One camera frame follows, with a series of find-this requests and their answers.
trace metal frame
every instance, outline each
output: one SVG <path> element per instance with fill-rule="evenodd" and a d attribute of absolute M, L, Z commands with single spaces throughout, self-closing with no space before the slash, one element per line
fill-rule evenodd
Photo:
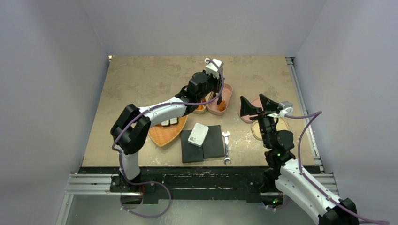
<path fill-rule="evenodd" d="M 296 94 L 300 102 L 300 109 L 304 115 L 307 114 L 306 106 L 304 104 L 303 96 L 301 94 L 300 86 L 297 80 L 296 71 L 294 70 L 293 61 L 290 57 L 286 57 L 286 62 L 294 81 Z M 321 174 L 313 174 L 313 176 L 327 189 L 338 195 L 338 189 L 333 174 L 323 173 L 323 166 L 321 158 L 319 157 L 318 148 L 315 143 L 314 134 L 311 126 L 307 130 L 308 140 L 310 142 L 311 150 L 314 156 L 315 164 L 320 167 Z M 68 219 L 70 207 L 72 205 L 73 197 L 75 195 L 120 195 L 121 193 L 110 192 L 111 174 L 71 174 L 65 188 L 65 196 L 62 201 L 61 209 L 58 214 L 56 225 L 65 225 Z M 275 196 L 279 193 L 261 193 L 262 196 Z M 123 193 L 123 195 L 139 196 L 140 193 L 131 192 Z"/>

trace beige table surface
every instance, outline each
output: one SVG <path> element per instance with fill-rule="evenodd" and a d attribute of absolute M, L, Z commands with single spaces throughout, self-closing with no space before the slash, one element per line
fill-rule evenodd
<path fill-rule="evenodd" d="M 192 129 L 195 123 L 221 125 L 230 135 L 231 165 L 267 165 L 262 141 L 253 137 L 251 124 L 238 116 L 241 95 L 250 101 L 266 95 L 276 102 L 290 101 L 294 115 L 301 115 L 299 101 L 291 80 L 286 59 L 283 56 L 207 56 L 224 62 L 225 82 L 233 87 L 226 113 L 216 116 L 188 115 L 184 129 Z M 117 56 L 113 57 L 99 100 L 97 113 L 90 133 L 82 166 L 118 166 L 117 153 L 111 150 L 110 129 L 126 105 L 137 107 L 153 105 L 169 100 L 188 84 L 191 76 L 201 71 L 206 56 Z M 286 119 L 294 133 L 297 155 L 299 135 L 304 128 L 303 120 Z M 302 142 L 302 162 L 314 165 L 307 136 Z M 205 159 L 200 163 L 183 164 L 180 138 L 163 147 L 157 147 L 150 137 L 139 152 L 140 166 L 221 166 L 223 158 Z"/>

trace gray wall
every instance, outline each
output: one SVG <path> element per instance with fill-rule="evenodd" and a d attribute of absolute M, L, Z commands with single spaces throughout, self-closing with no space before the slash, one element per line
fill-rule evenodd
<path fill-rule="evenodd" d="M 329 0 L 294 60 L 322 162 L 361 215 L 398 224 L 398 2 Z"/>
<path fill-rule="evenodd" d="M 0 218 L 54 224 L 109 59 L 79 0 L 1 1 L 0 53 Z"/>
<path fill-rule="evenodd" d="M 326 0 L 82 0 L 109 55 L 295 56 Z"/>

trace beige plate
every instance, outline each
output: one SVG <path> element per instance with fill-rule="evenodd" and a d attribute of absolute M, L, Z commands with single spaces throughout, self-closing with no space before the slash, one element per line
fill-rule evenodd
<path fill-rule="evenodd" d="M 149 129 L 149 136 L 157 146 L 162 147 L 170 143 L 180 134 L 184 128 L 187 118 L 188 115 L 178 118 L 178 124 L 170 125 L 169 127 L 154 126 Z"/>
<path fill-rule="evenodd" d="M 286 121 L 283 118 L 279 118 L 279 122 L 276 125 L 276 130 L 289 130 L 289 126 L 287 125 Z M 262 141 L 260 126 L 259 126 L 259 122 L 257 120 L 254 123 L 252 123 L 252 133 L 256 139 Z"/>

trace metal wrench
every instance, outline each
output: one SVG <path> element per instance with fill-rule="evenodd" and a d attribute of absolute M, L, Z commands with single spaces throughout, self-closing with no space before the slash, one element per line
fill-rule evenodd
<path fill-rule="evenodd" d="M 224 164 L 226 165 L 227 162 L 229 162 L 229 164 L 231 164 L 231 160 L 228 156 L 228 137 L 230 136 L 229 131 L 227 132 L 223 132 L 222 135 L 224 136 L 224 142 L 225 142 L 225 159 L 224 159 Z"/>

